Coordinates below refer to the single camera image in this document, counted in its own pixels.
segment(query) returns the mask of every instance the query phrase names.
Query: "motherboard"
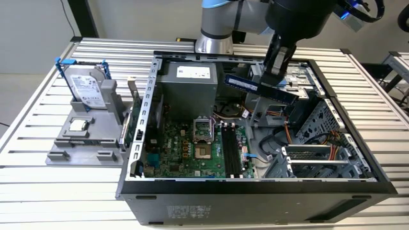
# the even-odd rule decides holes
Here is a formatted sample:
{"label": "motherboard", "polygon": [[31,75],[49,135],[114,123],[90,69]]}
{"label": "motherboard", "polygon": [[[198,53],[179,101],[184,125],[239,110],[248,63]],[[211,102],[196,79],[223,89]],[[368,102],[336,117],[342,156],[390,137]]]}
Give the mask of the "motherboard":
{"label": "motherboard", "polygon": [[148,153],[146,177],[254,178],[246,129],[224,124],[167,122],[160,148]]}

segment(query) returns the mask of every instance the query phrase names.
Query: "processor chip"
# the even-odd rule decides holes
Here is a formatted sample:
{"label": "processor chip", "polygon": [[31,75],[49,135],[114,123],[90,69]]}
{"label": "processor chip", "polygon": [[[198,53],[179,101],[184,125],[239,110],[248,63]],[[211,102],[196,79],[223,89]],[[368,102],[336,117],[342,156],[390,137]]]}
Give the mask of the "processor chip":
{"label": "processor chip", "polygon": [[84,131],[87,129],[88,122],[86,120],[74,120],[70,125],[70,131]]}
{"label": "processor chip", "polygon": [[212,147],[207,144],[195,145],[195,158],[212,159]]}
{"label": "processor chip", "polygon": [[179,172],[179,165],[171,165],[170,170],[171,172]]}

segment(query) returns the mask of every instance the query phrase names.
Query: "case label sticker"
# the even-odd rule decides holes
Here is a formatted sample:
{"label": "case label sticker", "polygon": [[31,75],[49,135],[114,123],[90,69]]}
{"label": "case label sticker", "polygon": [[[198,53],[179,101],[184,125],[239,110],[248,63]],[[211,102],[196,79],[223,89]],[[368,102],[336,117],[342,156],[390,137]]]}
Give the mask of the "case label sticker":
{"label": "case label sticker", "polygon": [[180,66],[178,67],[176,77],[211,79],[211,68],[196,67],[196,66]]}
{"label": "case label sticker", "polygon": [[91,108],[106,108],[106,102],[98,81],[92,76],[76,75],[71,77],[82,101]]}
{"label": "case label sticker", "polygon": [[286,77],[286,79],[287,79],[288,81],[298,81],[298,78],[296,78],[296,77]]}
{"label": "case label sticker", "polygon": [[248,111],[247,109],[243,111],[242,116],[243,116],[244,118],[248,118],[248,116],[250,116],[250,111]]}
{"label": "case label sticker", "polygon": [[266,28],[266,30],[260,33],[260,35],[272,35],[275,34],[275,30],[270,27]]}
{"label": "case label sticker", "polygon": [[268,125],[274,126],[274,125],[283,125],[284,119],[282,116],[271,116],[267,115],[267,120],[268,120]]}
{"label": "case label sticker", "polygon": [[86,142],[82,141],[82,140],[71,140],[70,143],[71,143],[71,144],[80,144],[80,145],[84,145],[84,144],[86,144]]}
{"label": "case label sticker", "polygon": [[168,216],[172,219],[206,219],[211,215],[211,205],[168,205]]}

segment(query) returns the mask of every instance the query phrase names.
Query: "black support post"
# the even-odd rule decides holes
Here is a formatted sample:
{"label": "black support post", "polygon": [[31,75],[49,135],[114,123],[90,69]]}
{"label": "black support post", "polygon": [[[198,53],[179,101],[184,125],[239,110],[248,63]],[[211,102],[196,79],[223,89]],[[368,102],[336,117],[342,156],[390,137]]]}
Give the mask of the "black support post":
{"label": "black support post", "polygon": [[87,0],[68,0],[82,37],[99,37]]}
{"label": "black support post", "polygon": [[399,84],[399,82],[403,80],[403,77],[400,75],[398,75],[392,81],[388,83],[388,85],[386,86],[386,92],[391,92],[391,90],[396,87],[396,85]]}
{"label": "black support post", "polygon": [[376,80],[384,79],[394,70],[387,64],[362,63],[362,65]]}

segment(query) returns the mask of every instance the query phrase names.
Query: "ram slot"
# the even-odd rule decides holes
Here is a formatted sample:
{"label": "ram slot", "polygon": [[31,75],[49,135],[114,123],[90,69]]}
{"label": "ram slot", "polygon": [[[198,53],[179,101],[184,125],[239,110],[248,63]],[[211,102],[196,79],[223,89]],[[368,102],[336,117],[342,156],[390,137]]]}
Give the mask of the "ram slot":
{"label": "ram slot", "polygon": [[222,142],[224,154],[226,174],[230,177],[239,177],[242,174],[240,155],[235,128],[231,126],[222,128]]}

